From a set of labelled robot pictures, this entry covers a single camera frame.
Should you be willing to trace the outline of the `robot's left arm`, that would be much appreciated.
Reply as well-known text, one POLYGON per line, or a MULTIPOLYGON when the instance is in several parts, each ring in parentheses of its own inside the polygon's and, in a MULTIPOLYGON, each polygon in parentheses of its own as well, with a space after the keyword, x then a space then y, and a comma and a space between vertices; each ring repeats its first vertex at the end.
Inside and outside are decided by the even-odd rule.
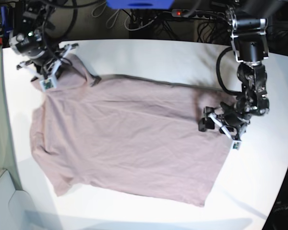
POLYGON ((237 101, 233 105, 221 102, 223 113, 219 115, 215 108, 206 107, 198 124, 199 131, 205 132, 218 126, 221 133, 232 140, 239 140, 253 116, 269 112, 267 73, 263 64, 269 52, 266 29, 268 17, 282 5, 279 0, 247 0, 226 10, 226 21, 231 27, 231 46, 219 55, 216 75, 223 91, 235 96, 237 101), (240 92, 228 90, 221 78, 221 59, 229 51, 233 51, 239 63, 237 77, 241 81, 240 92))

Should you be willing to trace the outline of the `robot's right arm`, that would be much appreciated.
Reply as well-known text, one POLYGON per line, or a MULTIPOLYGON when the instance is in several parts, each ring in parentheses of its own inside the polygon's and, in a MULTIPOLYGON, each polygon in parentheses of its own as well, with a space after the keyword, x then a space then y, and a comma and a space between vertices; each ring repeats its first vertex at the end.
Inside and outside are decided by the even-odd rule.
POLYGON ((51 75, 59 78, 61 73, 72 69, 72 62, 66 58, 67 48, 60 48, 59 43, 64 39, 75 25, 78 10, 73 9, 71 23, 64 34, 59 38, 51 38, 46 30, 54 30, 55 26, 49 21, 56 6, 64 6, 66 0, 50 0, 47 5, 41 0, 27 0, 17 11, 15 26, 9 35, 9 46, 27 61, 20 62, 16 69, 27 68, 34 65, 35 78, 47 79, 51 75))

